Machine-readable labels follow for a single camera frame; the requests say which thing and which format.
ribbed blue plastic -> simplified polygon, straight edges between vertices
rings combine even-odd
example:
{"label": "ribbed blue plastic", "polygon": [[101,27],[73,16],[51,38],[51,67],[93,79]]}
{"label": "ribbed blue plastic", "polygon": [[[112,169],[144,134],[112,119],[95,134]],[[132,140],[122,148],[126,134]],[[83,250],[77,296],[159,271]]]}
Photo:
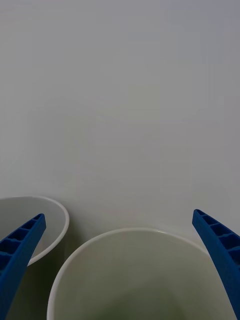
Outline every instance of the ribbed blue plastic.
{"label": "ribbed blue plastic", "polygon": [[192,224],[200,235],[240,320],[240,237],[201,210],[194,210]]}
{"label": "ribbed blue plastic", "polygon": [[45,216],[40,213],[0,241],[0,320],[8,313],[45,229]]}

white cup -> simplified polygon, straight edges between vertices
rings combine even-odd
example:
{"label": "white cup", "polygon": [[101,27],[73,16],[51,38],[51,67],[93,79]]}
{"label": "white cup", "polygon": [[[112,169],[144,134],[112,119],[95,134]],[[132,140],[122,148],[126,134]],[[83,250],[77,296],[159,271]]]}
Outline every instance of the white cup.
{"label": "white cup", "polygon": [[148,319],[236,319],[204,249],[148,228],[107,232],[79,247],[47,307],[47,320]]}
{"label": "white cup", "polygon": [[0,240],[39,213],[45,215],[46,229],[28,263],[7,320],[46,319],[51,286],[66,258],[64,236],[69,214],[59,202],[46,197],[0,199]]}

white ceramic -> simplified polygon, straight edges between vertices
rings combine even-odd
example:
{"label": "white ceramic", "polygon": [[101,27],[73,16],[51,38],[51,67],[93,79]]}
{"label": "white ceramic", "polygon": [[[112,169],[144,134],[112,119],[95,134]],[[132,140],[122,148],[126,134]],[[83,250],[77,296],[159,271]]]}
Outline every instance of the white ceramic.
{"label": "white ceramic", "polygon": [[42,196],[0,199],[0,239],[39,213],[46,230],[28,263],[7,320],[44,320],[51,286],[65,261],[69,214],[59,202]]}
{"label": "white ceramic", "polygon": [[79,247],[53,283],[47,320],[235,320],[209,255],[148,228],[107,232]]}

white wall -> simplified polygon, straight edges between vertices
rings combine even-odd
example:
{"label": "white wall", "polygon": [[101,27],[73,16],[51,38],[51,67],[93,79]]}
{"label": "white wall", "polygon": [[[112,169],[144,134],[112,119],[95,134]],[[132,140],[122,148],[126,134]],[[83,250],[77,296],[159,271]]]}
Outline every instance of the white wall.
{"label": "white wall", "polygon": [[0,0],[0,196],[46,195],[85,238],[240,233],[240,2]]}

